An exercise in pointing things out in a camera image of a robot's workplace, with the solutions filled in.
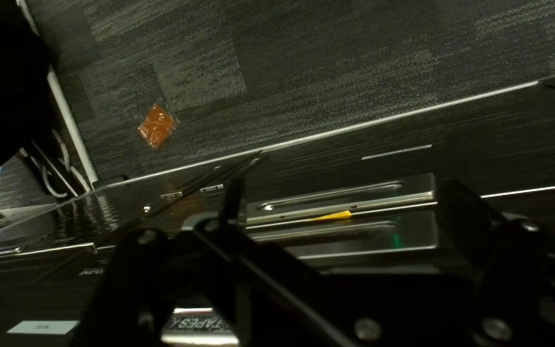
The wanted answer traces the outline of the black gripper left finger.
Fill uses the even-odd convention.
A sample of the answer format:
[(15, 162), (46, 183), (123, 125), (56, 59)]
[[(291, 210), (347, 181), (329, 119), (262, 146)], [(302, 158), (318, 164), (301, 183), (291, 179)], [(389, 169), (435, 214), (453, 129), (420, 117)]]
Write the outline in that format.
[(245, 208), (245, 179), (235, 177), (229, 181), (225, 189), (220, 219), (235, 225), (239, 221), (243, 208)]

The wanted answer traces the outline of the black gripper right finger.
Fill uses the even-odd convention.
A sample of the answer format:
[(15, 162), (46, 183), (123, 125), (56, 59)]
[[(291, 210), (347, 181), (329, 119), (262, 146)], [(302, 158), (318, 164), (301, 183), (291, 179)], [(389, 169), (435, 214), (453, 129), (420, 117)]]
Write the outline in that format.
[(437, 221), (460, 256), (474, 268), (484, 268), (495, 227), (507, 218), (464, 183), (443, 181), (437, 189)]

